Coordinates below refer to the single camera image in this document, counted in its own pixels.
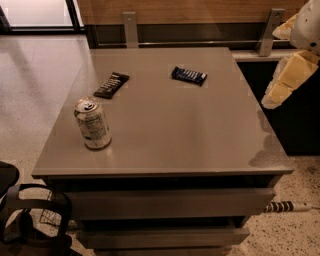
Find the white robot part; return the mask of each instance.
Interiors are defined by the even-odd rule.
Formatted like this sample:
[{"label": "white robot part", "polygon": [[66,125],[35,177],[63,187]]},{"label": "white robot part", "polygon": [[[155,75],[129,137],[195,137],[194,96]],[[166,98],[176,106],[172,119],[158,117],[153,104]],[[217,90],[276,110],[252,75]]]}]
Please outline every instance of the white robot part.
[{"label": "white robot part", "polygon": [[279,61],[273,80],[266,89],[262,105],[267,109],[279,107],[318,69],[319,57],[303,50]]},{"label": "white robot part", "polygon": [[298,14],[277,27],[273,35],[290,39],[290,43],[303,51],[283,58],[274,72],[262,105],[267,109],[279,107],[318,69],[320,56],[320,0],[310,0]]},{"label": "white robot part", "polygon": [[310,0],[301,8],[291,30],[290,43],[320,55],[320,0]]}]

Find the drawer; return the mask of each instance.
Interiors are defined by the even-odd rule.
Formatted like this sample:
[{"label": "drawer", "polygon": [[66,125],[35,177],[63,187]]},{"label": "drawer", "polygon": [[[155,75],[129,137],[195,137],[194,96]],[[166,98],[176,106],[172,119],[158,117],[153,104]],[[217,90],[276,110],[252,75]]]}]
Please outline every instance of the drawer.
[{"label": "drawer", "polygon": [[94,251],[97,256],[226,256],[230,247]]},{"label": "drawer", "polygon": [[73,218],[147,219],[260,214],[272,188],[68,192]]},{"label": "drawer", "polygon": [[87,248],[124,250],[225,247],[240,244],[249,235],[247,229],[235,228],[231,218],[115,222],[85,223],[78,239]]}]

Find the black chair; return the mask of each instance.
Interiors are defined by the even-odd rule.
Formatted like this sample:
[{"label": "black chair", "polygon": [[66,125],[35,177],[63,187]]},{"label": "black chair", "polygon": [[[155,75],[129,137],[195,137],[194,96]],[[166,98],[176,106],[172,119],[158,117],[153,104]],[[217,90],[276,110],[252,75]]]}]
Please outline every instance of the black chair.
[{"label": "black chair", "polygon": [[[0,255],[1,256],[76,256],[80,255],[70,247],[72,239],[66,235],[71,216],[71,202],[65,194],[59,201],[21,199],[19,193],[30,188],[50,190],[40,184],[14,185],[19,179],[19,170],[10,164],[0,162]],[[61,217],[58,233],[50,237],[33,226],[32,209],[43,209]],[[20,211],[8,225],[12,214]]]}]

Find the aluminum can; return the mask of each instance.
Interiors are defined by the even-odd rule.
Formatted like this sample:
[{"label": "aluminum can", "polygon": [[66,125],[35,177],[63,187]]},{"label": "aluminum can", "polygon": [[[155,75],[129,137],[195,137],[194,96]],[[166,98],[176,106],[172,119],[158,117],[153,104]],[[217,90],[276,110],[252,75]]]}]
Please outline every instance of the aluminum can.
[{"label": "aluminum can", "polygon": [[101,149],[111,142],[111,133],[101,103],[95,97],[83,97],[75,103],[74,116],[85,144]]}]

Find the terrazzo floor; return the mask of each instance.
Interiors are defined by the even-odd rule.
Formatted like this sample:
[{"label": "terrazzo floor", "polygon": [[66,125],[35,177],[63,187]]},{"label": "terrazzo floor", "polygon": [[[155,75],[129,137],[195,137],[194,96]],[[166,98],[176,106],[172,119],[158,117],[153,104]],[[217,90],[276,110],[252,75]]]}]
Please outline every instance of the terrazzo floor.
[{"label": "terrazzo floor", "polygon": [[[31,172],[90,50],[85,36],[0,36],[0,160]],[[320,157],[290,157],[295,171],[276,186],[276,201],[320,206]],[[320,255],[320,211],[251,217],[251,235],[230,256]],[[95,255],[74,238],[73,248]]]}]

